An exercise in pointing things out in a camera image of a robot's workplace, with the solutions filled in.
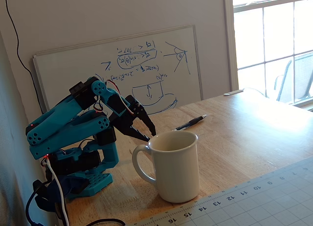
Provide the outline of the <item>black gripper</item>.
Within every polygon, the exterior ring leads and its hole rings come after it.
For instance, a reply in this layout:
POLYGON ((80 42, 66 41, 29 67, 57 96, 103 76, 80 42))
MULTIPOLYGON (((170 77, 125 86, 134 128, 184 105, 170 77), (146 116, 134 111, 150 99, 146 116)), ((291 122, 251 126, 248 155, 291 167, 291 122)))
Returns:
POLYGON ((143 135, 139 130, 135 129, 132 125, 136 118, 140 119, 149 129, 152 136, 156 135, 156 128, 152 120, 149 118, 144 107, 132 96, 128 95, 126 101, 129 103, 128 108, 134 114, 131 114, 125 107, 121 116, 112 113, 109 117, 110 123, 119 130, 123 135, 133 137, 142 141, 149 141, 149 138, 143 135))

